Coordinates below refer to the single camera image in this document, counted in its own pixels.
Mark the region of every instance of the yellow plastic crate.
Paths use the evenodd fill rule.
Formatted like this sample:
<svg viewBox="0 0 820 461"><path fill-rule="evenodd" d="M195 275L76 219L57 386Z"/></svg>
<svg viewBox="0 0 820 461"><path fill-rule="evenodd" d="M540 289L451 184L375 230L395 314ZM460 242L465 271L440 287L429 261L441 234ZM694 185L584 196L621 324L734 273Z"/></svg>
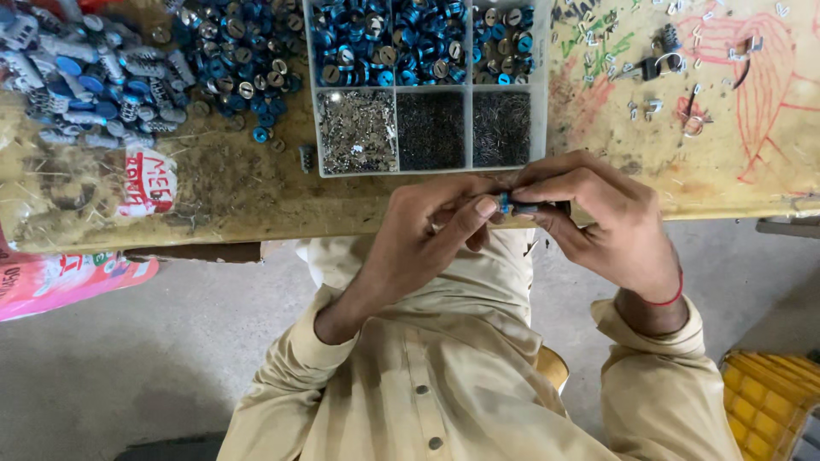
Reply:
<svg viewBox="0 0 820 461"><path fill-rule="evenodd" d="M820 366L800 356L731 351L723 406L743 459L786 461L807 416L820 409Z"/></svg>

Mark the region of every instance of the wooden workbench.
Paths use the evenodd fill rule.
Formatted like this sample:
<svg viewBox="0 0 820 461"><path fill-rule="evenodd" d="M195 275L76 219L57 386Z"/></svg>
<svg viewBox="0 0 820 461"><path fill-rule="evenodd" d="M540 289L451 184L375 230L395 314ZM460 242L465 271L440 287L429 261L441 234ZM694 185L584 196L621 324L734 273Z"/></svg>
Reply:
<svg viewBox="0 0 820 461"><path fill-rule="evenodd" d="M669 219L752 217L820 212L820 0L686 0L666 13L668 1L558 0L550 50L548 155L588 148L661 191ZM131 12L134 6L129 5ZM616 7L620 22L598 47L575 44L574 25L586 10L595 23ZM156 8L139 17L161 21ZM713 17L702 19L709 11ZM678 26L689 70L639 83L610 83L605 74L586 83L584 53L599 67L606 52L618 66L638 62L667 22ZM694 46L691 31L700 25ZM728 49L763 36L750 72ZM700 58L702 65L694 69ZM306 69L298 70L309 81ZM711 116L696 138L681 128L695 84L702 90L692 114ZM630 120L627 104L664 101L652 121ZM155 150L172 158L178 179L174 207L148 217L123 217L124 151L46 145L41 128L23 116L19 95L4 94L0 113L0 222L21 251L91 252L191 243L290 239L374 232L396 187L424 176L321 179L299 168L297 147L316 143L307 88L286 98L289 111L275 132L287 144L271 152L244 132L232 133L212 114L190 117Z"/></svg>

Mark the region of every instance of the sleeve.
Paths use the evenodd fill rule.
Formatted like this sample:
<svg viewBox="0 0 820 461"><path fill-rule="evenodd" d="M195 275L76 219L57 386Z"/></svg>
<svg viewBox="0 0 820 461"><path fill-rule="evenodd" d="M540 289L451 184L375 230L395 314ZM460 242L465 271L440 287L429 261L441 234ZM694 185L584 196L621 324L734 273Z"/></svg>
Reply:
<svg viewBox="0 0 820 461"><path fill-rule="evenodd" d="M358 333L341 345L317 338L317 313L340 290L323 285L310 308L267 351L230 420L217 461L296 459L302 452L321 392L353 350Z"/></svg>
<svg viewBox="0 0 820 461"><path fill-rule="evenodd" d="M704 355L703 320L650 338L633 331L612 300L592 304L598 329L614 340L601 371L609 448L624 460L741 460L723 409L723 380Z"/></svg>

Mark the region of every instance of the pink plastic bag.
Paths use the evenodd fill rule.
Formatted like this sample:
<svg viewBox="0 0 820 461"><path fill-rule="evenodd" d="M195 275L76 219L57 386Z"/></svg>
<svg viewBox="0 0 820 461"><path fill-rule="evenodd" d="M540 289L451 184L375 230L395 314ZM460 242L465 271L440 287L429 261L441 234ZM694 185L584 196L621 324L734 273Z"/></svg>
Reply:
<svg viewBox="0 0 820 461"><path fill-rule="evenodd" d="M158 269L156 259L130 262L121 253L16 253L0 230L0 322L139 285Z"/></svg>

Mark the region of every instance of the concrete floor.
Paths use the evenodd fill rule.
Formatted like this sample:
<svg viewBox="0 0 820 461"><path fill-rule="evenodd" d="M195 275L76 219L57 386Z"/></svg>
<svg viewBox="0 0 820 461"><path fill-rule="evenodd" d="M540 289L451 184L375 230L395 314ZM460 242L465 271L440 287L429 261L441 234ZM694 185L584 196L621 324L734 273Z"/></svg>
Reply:
<svg viewBox="0 0 820 461"><path fill-rule="evenodd" d="M668 230L710 357L738 341L818 346L820 242L760 235L753 220ZM540 238L533 328L572 370L563 397L573 420L602 440L609 341L588 306L614 287ZM0 459L110 460L128 444L225 430L265 349L312 297L292 248L264 265L170 263L139 287L0 323Z"/></svg>

